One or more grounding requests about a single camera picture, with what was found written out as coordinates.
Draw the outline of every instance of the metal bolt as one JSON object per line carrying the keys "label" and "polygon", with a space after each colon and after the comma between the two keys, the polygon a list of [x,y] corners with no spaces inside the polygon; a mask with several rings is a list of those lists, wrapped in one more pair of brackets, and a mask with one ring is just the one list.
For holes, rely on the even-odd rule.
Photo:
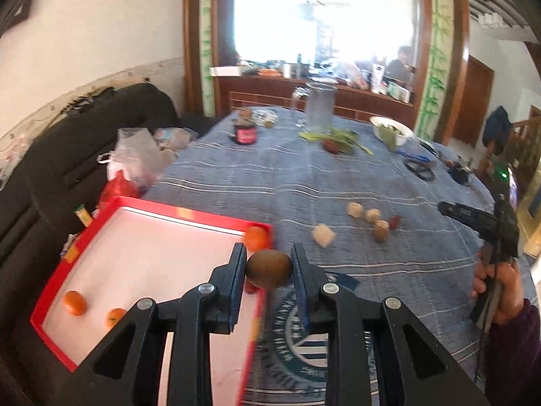
{"label": "metal bolt", "polygon": [[385,305],[392,310],[398,310],[402,305],[402,302],[400,302],[400,300],[397,298],[387,298],[385,299]]}
{"label": "metal bolt", "polygon": [[139,299],[137,301],[137,308],[139,310],[147,310],[150,307],[152,307],[152,299],[151,298],[143,298],[143,299]]}
{"label": "metal bolt", "polygon": [[323,286],[323,291],[328,294],[336,294],[340,290],[340,287],[334,283],[326,283]]}
{"label": "metal bolt", "polygon": [[214,291],[214,285],[212,285],[211,283],[204,283],[201,284],[197,289],[200,293],[208,294]]}

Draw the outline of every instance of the person's hand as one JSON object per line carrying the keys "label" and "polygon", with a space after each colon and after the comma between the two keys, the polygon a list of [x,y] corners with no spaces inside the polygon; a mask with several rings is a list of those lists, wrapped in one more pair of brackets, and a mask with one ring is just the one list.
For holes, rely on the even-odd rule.
{"label": "person's hand", "polygon": [[[509,322],[515,318],[524,307],[524,287],[522,286],[522,278],[516,261],[513,264],[498,263],[497,279],[504,285],[504,291],[501,294],[501,301],[493,322],[499,325]],[[484,266],[479,260],[475,265],[473,277],[473,289],[471,295],[477,298],[481,293],[486,292],[486,285],[483,282],[487,276],[494,278],[494,264]]]}

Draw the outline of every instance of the white wall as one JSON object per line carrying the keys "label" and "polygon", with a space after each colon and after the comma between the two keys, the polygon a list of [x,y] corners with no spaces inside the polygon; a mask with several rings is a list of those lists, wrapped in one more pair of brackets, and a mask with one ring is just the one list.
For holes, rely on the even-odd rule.
{"label": "white wall", "polygon": [[182,0],[33,0],[0,38],[0,136],[79,86],[182,55]]}
{"label": "white wall", "polygon": [[[494,81],[487,115],[502,105],[511,122],[524,119],[524,105],[541,96],[541,78],[526,45],[518,41],[498,40],[470,21],[470,55],[494,70]],[[481,131],[476,149],[484,152]]]}

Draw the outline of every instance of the glass jug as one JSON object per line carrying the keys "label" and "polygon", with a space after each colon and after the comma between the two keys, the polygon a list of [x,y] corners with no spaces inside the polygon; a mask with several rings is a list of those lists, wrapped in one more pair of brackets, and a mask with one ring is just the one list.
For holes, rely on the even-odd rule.
{"label": "glass jug", "polygon": [[297,87],[291,96],[291,117],[295,116],[297,103],[301,97],[307,96],[305,119],[299,120],[298,127],[309,132],[328,134],[331,131],[334,110],[334,94],[336,88],[319,82],[309,82],[305,87]]}

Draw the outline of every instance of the blue tablecloth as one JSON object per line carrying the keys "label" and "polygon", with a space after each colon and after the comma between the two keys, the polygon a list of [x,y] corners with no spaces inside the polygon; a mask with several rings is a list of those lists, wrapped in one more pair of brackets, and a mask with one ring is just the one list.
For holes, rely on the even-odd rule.
{"label": "blue tablecloth", "polygon": [[[468,186],[455,183],[439,162],[433,182],[419,179],[374,136],[371,124],[335,117],[333,126],[357,132],[374,154],[356,149],[354,155],[333,156],[298,137],[295,123],[301,113],[291,117],[289,110],[274,111],[280,120],[271,129],[259,128],[251,146],[229,138],[232,116],[221,121],[181,153],[145,198],[273,225],[276,249],[289,252],[300,242],[311,263],[354,278],[337,275],[358,296],[400,298],[473,375],[479,330],[469,321],[469,292],[480,239],[442,217],[436,205],[444,200],[492,211],[488,190],[473,176]],[[402,149],[431,156],[414,142]],[[378,244],[371,225],[346,214],[350,201],[379,209],[385,220],[401,215],[401,225]],[[337,234],[327,249],[312,239],[319,223]],[[536,303],[527,262],[521,258],[519,265],[526,296]],[[323,404],[325,337],[304,335],[291,288],[276,292],[269,302],[263,333],[244,403]]]}

